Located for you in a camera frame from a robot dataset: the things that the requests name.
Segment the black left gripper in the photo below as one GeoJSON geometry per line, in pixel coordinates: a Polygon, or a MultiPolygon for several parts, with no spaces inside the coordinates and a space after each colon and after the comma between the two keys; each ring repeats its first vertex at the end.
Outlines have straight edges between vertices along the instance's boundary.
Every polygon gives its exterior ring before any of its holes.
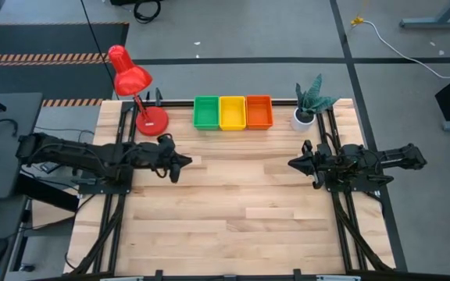
{"type": "Polygon", "coordinates": [[[191,164],[192,158],[175,151],[176,145],[170,133],[158,136],[157,141],[155,161],[150,163],[150,170],[161,179],[168,176],[172,183],[177,183],[181,169],[191,164]]]}

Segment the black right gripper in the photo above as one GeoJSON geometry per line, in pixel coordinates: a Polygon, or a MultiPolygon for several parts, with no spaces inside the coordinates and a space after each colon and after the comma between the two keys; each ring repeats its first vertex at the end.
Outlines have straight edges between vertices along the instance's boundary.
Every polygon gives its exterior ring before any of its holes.
{"type": "Polygon", "coordinates": [[[297,158],[288,161],[291,168],[298,170],[306,176],[312,176],[314,189],[320,189],[325,183],[325,172],[329,170],[328,158],[332,151],[328,143],[321,143],[316,146],[317,151],[313,152],[313,144],[310,140],[304,142],[304,153],[297,158]]]}

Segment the green plastic basket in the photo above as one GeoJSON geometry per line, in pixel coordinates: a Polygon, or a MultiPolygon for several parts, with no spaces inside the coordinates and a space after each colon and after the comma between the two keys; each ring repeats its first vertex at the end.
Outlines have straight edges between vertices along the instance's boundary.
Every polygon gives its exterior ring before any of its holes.
{"type": "Polygon", "coordinates": [[[220,128],[218,96],[195,97],[193,125],[197,130],[218,130],[220,128]]]}

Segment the orange plastic basket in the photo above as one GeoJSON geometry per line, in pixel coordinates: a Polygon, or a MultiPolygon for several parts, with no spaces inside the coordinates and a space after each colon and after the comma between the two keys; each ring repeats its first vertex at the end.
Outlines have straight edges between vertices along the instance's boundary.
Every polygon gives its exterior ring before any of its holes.
{"type": "Polygon", "coordinates": [[[272,101],[269,95],[246,97],[246,123],[250,130],[268,130],[273,125],[272,101]]]}

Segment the yellow plastic basket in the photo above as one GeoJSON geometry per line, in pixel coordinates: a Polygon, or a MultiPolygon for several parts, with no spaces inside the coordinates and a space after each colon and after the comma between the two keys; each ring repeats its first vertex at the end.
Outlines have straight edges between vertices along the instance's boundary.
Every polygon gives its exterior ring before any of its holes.
{"type": "Polygon", "coordinates": [[[222,96],[219,99],[220,129],[244,130],[246,111],[244,96],[222,96]]]}

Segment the artificial plant in white pot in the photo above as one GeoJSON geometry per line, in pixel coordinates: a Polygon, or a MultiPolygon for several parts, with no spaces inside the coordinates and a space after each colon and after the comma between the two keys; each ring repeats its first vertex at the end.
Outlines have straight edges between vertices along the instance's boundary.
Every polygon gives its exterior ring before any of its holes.
{"type": "Polygon", "coordinates": [[[291,118],[291,128],[295,131],[307,131],[316,120],[316,115],[332,107],[339,98],[321,96],[322,74],[318,74],[307,91],[301,85],[295,85],[296,108],[291,118]]]}

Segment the red desk lamp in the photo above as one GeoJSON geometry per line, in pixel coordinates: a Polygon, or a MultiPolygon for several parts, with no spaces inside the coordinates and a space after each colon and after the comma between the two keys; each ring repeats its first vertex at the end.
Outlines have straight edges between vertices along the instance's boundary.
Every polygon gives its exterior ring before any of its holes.
{"type": "Polygon", "coordinates": [[[134,63],[124,46],[115,44],[108,50],[108,57],[116,75],[114,89],[119,96],[132,96],[138,109],[135,125],[145,136],[155,137],[163,134],[169,125],[169,116],[163,108],[145,106],[139,93],[153,81],[151,74],[134,63]]]}

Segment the dark grey desk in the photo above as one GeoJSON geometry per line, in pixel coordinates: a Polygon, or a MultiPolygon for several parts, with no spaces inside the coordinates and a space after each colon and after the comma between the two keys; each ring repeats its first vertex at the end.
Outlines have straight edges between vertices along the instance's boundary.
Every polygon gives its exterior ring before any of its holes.
{"type": "Polygon", "coordinates": [[[19,137],[34,132],[42,102],[41,93],[0,94],[0,103],[6,107],[0,112],[0,199],[14,193],[20,174],[19,137]]]}
{"type": "Polygon", "coordinates": [[[8,247],[0,260],[0,281],[3,281],[16,240],[16,232],[20,230],[20,223],[27,206],[27,197],[18,195],[0,200],[0,238],[8,241],[8,247]]]}

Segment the black mat with hazard stripes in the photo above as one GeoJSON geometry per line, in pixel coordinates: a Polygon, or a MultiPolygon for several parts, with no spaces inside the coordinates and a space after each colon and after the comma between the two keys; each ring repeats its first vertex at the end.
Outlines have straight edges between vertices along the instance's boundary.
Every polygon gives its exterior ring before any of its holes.
{"type": "Polygon", "coordinates": [[[43,94],[44,107],[96,106],[113,97],[106,52],[126,22],[0,24],[0,94],[43,94]]]}

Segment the grey metal desk leg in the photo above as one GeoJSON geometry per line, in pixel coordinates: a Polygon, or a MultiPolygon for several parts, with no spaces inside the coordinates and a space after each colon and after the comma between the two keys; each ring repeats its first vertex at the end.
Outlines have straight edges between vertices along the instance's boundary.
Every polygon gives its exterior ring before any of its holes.
{"type": "Polygon", "coordinates": [[[450,29],[450,3],[435,17],[405,18],[398,25],[404,29],[450,29]]]}

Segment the black aluminium table frame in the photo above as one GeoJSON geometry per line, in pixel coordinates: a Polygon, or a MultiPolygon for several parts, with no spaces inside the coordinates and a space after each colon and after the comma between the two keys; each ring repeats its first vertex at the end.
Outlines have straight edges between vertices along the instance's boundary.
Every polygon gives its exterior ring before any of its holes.
{"type": "Polygon", "coordinates": [[[80,260],[114,212],[116,197],[85,201],[76,217],[65,267],[72,281],[144,276],[237,279],[309,273],[342,273],[331,195],[288,165],[304,140],[319,143],[337,129],[342,143],[363,140],[352,99],[334,104],[325,127],[290,127],[295,101],[273,101],[268,130],[196,130],[193,101],[164,101],[177,151],[192,158],[178,183],[142,169],[124,198],[120,224],[86,272],[80,260]]]}

